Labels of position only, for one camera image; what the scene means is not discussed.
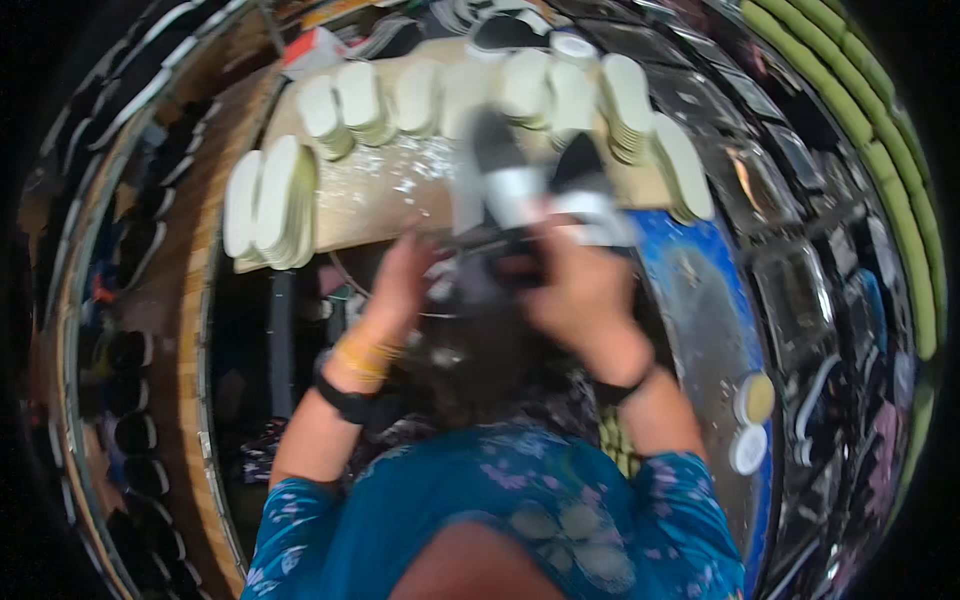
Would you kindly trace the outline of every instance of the shelf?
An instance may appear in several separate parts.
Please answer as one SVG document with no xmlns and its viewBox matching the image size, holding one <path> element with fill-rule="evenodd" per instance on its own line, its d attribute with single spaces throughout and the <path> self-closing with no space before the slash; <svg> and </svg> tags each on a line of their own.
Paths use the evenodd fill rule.
<svg viewBox="0 0 960 600">
<path fill-rule="evenodd" d="M 107 515 L 92 485 L 93 477 L 86 459 L 84 424 L 79 408 L 77 341 L 86 272 L 93 254 L 96 232 L 108 217 L 108 207 L 114 191 L 140 144 L 144 131 L 154 121 L 160 105 L 174 93 L 182 76 L 193 68 L 204 52 L 220 39 L 228 28 L 257 6 L 254 1 L 248 2 L 211 28 L 190 53 L 174 66 L 170 80 L 121 128 L 87 190 L 78 216 L 78 225 L 69 240 L 63 281 L 51 315 L 51 319 L 57 320 L 59 326 L 47 327 L 42 334 L 37 334 L 36 342 L 43 347 L 46 355 L 54 358 L 49 363 L 47 373 L 50 381 L 54 382 L 51 385 L 49 403 L 51 410 L 60 412 L 60 433 L 65 441 L 63 446 L 68 450 L 65 467 L 77 498 L 80 522 L 90 534 L 88 537 L 92 541 L 104 576 L 117 587 L 125 600 L 139 597 L 140 592 L 110 538 Z"/>
</svg>

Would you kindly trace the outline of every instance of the woman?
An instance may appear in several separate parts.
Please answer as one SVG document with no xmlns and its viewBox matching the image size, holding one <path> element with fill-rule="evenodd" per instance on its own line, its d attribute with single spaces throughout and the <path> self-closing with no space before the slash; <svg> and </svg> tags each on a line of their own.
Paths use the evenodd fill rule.
<svg viewBox="0 0 960 600">
<path fill-rule="evenodd" d="M 600 450 L 499 424 L 399 446 L 347 498 L 370 395 L 416 325 L 432 248 L 403 235 L 367 310 L 317 374 L 277 450 L 243 598 L 737 598 L 743 566 L 693 410 L 631 316 L 629 264 L 538 227 L 548 285 L 525 298 L 618 402 L 627 481 Z"/>
</svg>

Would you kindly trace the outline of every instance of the cloth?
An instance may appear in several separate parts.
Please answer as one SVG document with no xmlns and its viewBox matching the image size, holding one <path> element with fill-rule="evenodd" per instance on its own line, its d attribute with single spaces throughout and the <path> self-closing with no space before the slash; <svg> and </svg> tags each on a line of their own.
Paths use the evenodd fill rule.
<svg viewBox="0 0 960 600">
<path fill-rule="evenodd" d="M 242 600 L 387 598 L 445 526 L 521 544 L 568 598 L 737 598 L 743 566 L 692 454 L 632 481 L 597 448 L 540 427 L 472 427 L 382 454 L 346 500 L 308 481 L 264 506 Z"/>
</svg>

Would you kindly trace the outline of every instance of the black wristband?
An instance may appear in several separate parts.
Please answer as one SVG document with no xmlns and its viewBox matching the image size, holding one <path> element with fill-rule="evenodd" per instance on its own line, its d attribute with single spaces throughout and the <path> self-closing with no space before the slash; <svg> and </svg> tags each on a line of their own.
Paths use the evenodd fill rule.
<svg viewBox="0 0 960 600">
<path fill-rule="evenodd" d="M 623 400 L 630 397 L 639 390 L 652 374 L 657 372 L 657 363 L 650 363 L 650 366 L 643 372 L 637 383 L 632 386 L 621 388 L 617 385 L 610 385 L 602 381 L 593 382 L 593 395 L 596 398 L 598 406 L 619 406 Z"/>
<path fill-rule="evenodd" d="M 313 387 L 330 406 L 340 411 L 340 416 L 346 422 L 366 425 L 370 420 L 373 412 L 373 396 L 358 392 L 341 392 L 330 385 L 320 369 L 313 372 Z"/>
</svg>

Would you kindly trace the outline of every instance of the blue surface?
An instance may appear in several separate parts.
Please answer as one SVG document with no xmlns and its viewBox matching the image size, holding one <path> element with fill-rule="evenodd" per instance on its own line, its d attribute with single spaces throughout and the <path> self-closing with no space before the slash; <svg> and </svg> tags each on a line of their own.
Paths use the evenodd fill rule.
<svg viewBox="0 0 960 600">
<path fill-rule="evenodd" d="M 756 318 L 747 299 L 748 287 L 740 280 L 732 259 L 732 238 L 719 221 L 698 221 L 691 227 L 685 227 L 674 221 L 665 211 L 628 211 L 627 214 L 636 230 L 636 243 L 640 251 L 640 257 L 657 297 L 668 337 L 670 337 L 670 344 L 674 351 L 675 361 L 680 363 L 676 367 L 679 377 L 684 382 L 684 389 L 694 403 L 698 415 L 702 416 L 707 411 L 731 413 L 732 411 L 726 405 L 717 405 L 721 401 L 719 389 L 701 390 L 698 384 L 691 380 L 696 369 L 691 368 L 694 366 L 689 363 L 714 360 L 718 363 L 735 365 L 735 368 L 729 369 L 729 371 L 735 369 L 742 369 L 742 371 L 727 373 L 729 378 L 734 381 L 745 371 L 764 370 L 763 353 L 756 329 Z M 697 254 L 702 256 L 715 269 L 715 273 L 722 278 L 723 285 L 714 282 L 711 290 L 720 290 L 721 294 L 727 296 L 726 300 L 729 301 L 730 309 L 735 315 L 735 323 L 724 324 L 724 327 L 732 333 L 729 336 L 731 337 L 730 344 L 726 348 L 729 350 L 728 355 L 714 354 L 712 359 L 710 349 L 707 348 L 723 349 L 722 344 L 696 344 L 689 339 L 684 341 L 683 321 L 684 319 L 690 321 L 690 319 L 681 311 L 684 310 L 684 306 L 689 307 L 694 300 L 689 299 L 689 290 L 683 289 L 685 286 L 677 285 L 677 281 L 681 280 L 678 279 L 677 257 L 695 256 Z M 703 271 L 707 270 L 701 269 L 697 271 L 697 275 L 700 275 Z M 684 276 L 690 277 L 690 273 L 684 273 Z M 698 280 L 694 284 L 694 288 L 700 283 Z M 726 306 L 719 307 L 719 305 L 725 304 L 722 302 L 722 298 L 718 299 L 711 296 L 702 300 L 709 300 L 711 313 L 713 312 L 713 306 L 718 306 L 717 311 L 720 311 L 721 308 L 727 308 Z M 714 404 L 708 406 L 705 402 L 713 402 Z M 768 440 L 773 440 L 772 424 L 769 420 L 765 423 L 764 428 L 767 431 Z M 713 432 L 705 432 L 705 437 L 711 433 Z M 729 446 L 732 431 L 720 430 L 713 435 L 722 438 L 720 442 L 726 444 L 723 447 Z M 724 456 L 711 456 L 711 459 L 716 479 L 720 479 L 719 471 L 723 468 L 729 474 L 728 477 L 745 479 L 732 472 L 726 454 Z M 744 560 L 746 567 L 745 597 L 747 598 L 753 595 L 756 579 L 763 565 L 767 527 L 770 519 L 772 483 L 773 449 L 772 444 L 768 444 L 763 464 L 749 480 L 749 494 L 753 497 L 753 502 L 748 504 L 748 506 L 752 506 L 752 510 L 745 515 L 746 519 L 749 519 L 752 524 L 749 545 L 745 546 L 749 548 L 749 551 Z M 730 507 L 724 506 L 723 508 L 726 512 Z M 743 526 L 743 523 L 731 522 L 732 530 Z"/>
</svg>

